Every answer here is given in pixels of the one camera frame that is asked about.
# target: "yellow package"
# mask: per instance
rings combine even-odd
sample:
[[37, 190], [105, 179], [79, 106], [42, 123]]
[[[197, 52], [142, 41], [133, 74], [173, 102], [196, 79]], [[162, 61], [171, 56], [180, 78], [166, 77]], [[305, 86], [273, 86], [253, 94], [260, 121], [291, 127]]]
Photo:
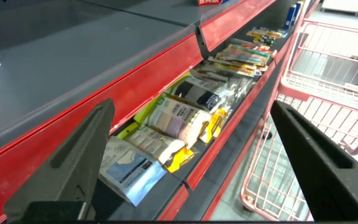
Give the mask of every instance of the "yellow package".
[[211, 118], [208, 126], [206, 127], [204, 133], [200, 135], [200, 140], [204, 143], [209, 143], [212, 137], [216, 138], [221, 133], [221, 128], [226, 119], [227, 112], [220, 108], [218, 109]]
[[188, 149], [187, 147], [183, 147], [178, 152], [175, 153], [173, 158], [167, 161], [164, 165], [165, 168], [171, 173], [177, 171], [181, 166], [185, 165], [190, 159], [194, 157], [195, 153]]

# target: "shopping cart basket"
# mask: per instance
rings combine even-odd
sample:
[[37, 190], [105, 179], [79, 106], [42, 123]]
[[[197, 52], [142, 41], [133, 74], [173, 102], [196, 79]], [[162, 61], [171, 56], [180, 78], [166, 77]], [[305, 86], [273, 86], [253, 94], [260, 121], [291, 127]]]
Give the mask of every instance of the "shopping cart basket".
[[[274, 98], [294, 107], [349, 154], [357, 155], [358, 29], [304, 22], [295, 41], [301, 44], [293, 46], [292, 63], [273, 91]], [[270, 220], [312, 220], [270, 115], [262, 133], [241, 189], [245, 208]]]

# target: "floor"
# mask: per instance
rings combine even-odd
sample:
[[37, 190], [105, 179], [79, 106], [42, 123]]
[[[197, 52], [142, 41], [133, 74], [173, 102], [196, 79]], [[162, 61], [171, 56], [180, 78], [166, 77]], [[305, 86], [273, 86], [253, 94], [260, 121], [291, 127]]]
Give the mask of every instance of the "floor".
[[[358, 28], [358, 16], [356, 17], [354, 14], [349, 14], [345, 12], [336, 12], [336, 11], [328, 11], [325, 10], [321, 12], [320, 9], [321, 5], [319, 5], [316, 10], [312, 13], [310, 19], [321, 21], [321, 22], [328, 22], [337, 25], [343, 25], [346, 27], [355, 27]], [[306, 28], [304, 31], [311, 32], [313, 28]], [[347, 51], [346, 46], [338, 47], [336, 44], [337, 49], [333, 47], [331, 52], [334, 52], [336, 55], [343, 55], [346, 57], [356, 56], [358, 57], [358, 53], [349, 52]], [[319, 66], [319, 59], [318, 57], [313, 65], [313, 69], [310, 69], [309, 62], [305, 65], [303, 71], [308, 71], [313, 74], [316, 72], [316, 67]], [[271, 123], [271, 119], [267, 122], [267, 127], [269, 127]], [[272, 126], [270, 131], [273, 134], [273, 138], [269, 139], [265, 142], [265, 147], [259, 147], [258, 153], [256, 154], [256, 159], [258, 161], [255, 169], [252, 171], [254, 176], [248, 178], [249, 183], [247, 184], [248, 189], [246, 192], [259, 192], [260, 195], [266, 195], [270, 202], [273, 202], [277, 205], [284, 205], [282, 208], [275, 207], [272, 204], [264, 203], [261, 198], [256, 201], [256, 207], [261, 208], [264, 207], [265, 210], [268, 210], [266, 213], [267, 215], [276, 214], [278, 219], [286, 220], [288, 217], [291, 220], [299, 219], [308, 219], [310, 220], [311, 217], [308, 216], [308, 208], [306, 203], [304, 202], [303, 196], [301, 194], [300, 188], [296, 179], [294, 178], [293, 170], [288, 163], [288, 159], [286, 158], [285, 151], [282, 150], [280, 138], [277, 138], [275, 135], [275, 128]], [[268, 220], [268, 218], [262, 217], [255, 212], [250, 212], [248, 209], [245, 209], [240, 198], [240, 194], [242, 191], [242, 186], [244, 179], [246, 178], [247, 172], [250, 167], [251, 158], [255, 153], [256, 146], [258, 144], [258, 140], [260, 140], [261, 144], [264, 143], [264, 138], [261, 136], [257, 136], [253, 145], [250, 148], [250, 151], [241, 164], [240, 168], [236, 172], [233, 180], [231, 181], [229, 187], [227, 188], [226, 192], [224, 193], [219, 205], [217, 206], [213, 216], [211, 217], [212, 220], [232, 220], [232, 221], [244, 221], [244, 220], [252, 220], [252, 221], [259, 221], [259, 220]], [[263, 179], [270, 179], [271, 185], [268, 186], [264, 183], [260, 183], [260, 180], [255, 177], [263, 177]], [[294, 195], [295, 197], [291, 200], [291, 197], [286, 197], [285, 194], [280, 194], [278, 192], [284, 192], [289, 195]]]

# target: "shelf edge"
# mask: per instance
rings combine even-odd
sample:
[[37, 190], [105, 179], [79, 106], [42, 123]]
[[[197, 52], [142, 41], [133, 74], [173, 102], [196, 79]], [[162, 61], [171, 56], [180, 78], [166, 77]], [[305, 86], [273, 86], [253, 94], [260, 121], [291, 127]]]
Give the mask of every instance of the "shelf edge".
[[[191, 34], [1, 148], [0, 221], [4, 220], [2, 208], [6, 200], [51, 155], [98, 102], [107, 98], [113, 99], [116, 107], [111, 128], [113, 132], [201, 61], [202, 56], [196, 36]], [[138, 92], [142, 92], [142, 97], [139, 97]]]

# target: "display rack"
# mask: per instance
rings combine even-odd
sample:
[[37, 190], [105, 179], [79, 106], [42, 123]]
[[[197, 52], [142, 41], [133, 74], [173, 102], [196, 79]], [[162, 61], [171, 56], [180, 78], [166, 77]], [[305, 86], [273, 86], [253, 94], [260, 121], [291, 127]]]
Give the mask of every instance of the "display rack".
[[[11, 2], [0, 3], [0, 223], [6, 219], [5, 201], [100, 101], [114, 101], [112, 133], [200, 63], [200, 48], [212, 51], [244, 26], [264, 26], [248, 22], [262, 11], [273, 13], [266, 9], [271, 4], [288, 10], [287, 1], [273, 0], [207, 7], [184, 0], [119, 6], [97, 0]], [[93, 199], [97, 218], [173, 220], [274, 78], [288, 43], [280, 46], [221, 135], [182, 170], [165, 175], [140, 205], [133, 207], [98, 182]]]

